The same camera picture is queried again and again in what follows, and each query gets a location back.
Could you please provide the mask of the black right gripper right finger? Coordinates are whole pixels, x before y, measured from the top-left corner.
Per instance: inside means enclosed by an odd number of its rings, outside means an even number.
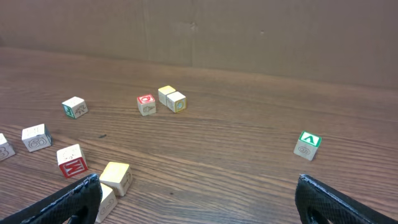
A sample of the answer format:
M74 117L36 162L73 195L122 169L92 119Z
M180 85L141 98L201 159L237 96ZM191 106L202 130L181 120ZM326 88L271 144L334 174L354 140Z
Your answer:
M396 220L307 174L298 178L295 204L302 223L397 224Z

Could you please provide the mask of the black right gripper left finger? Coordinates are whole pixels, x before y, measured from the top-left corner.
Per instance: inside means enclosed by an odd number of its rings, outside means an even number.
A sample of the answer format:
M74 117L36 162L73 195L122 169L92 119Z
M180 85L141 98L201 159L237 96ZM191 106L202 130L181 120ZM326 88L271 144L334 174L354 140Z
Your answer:
M1 224L94 224L101 199L99 177L90 174L2 219Z

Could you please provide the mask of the plain wooden block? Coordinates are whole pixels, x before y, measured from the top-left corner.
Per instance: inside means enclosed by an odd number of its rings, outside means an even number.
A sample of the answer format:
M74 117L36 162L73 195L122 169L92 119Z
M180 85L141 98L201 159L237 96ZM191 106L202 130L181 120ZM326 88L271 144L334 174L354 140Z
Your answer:
M95 222L101 223L117 205L118 201L111 187L101 184L102 198Z

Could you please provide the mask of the red W wooden block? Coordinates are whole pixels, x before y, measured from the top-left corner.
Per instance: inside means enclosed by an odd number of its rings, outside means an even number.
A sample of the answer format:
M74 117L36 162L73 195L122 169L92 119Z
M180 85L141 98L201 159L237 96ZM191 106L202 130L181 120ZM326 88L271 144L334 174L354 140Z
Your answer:
M58 150L57 162L65 178L71 178L88 170L85 155L79 144Z

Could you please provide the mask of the yellow wooden block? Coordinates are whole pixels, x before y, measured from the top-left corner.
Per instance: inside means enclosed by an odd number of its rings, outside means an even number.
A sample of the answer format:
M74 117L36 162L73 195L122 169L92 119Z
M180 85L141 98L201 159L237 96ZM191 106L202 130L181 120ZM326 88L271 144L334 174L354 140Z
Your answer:
M125 196L132 183L132 173L129 164L108 162L99 177L101 183L111 187L118 196Z

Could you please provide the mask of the blue-sided wooden block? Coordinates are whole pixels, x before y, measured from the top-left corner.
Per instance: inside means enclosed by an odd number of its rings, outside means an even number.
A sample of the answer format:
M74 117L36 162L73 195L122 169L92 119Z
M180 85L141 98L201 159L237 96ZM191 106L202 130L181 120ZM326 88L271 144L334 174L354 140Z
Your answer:
M50 147L53 143L52 136L45 124L23 129L21 139L29 152Z

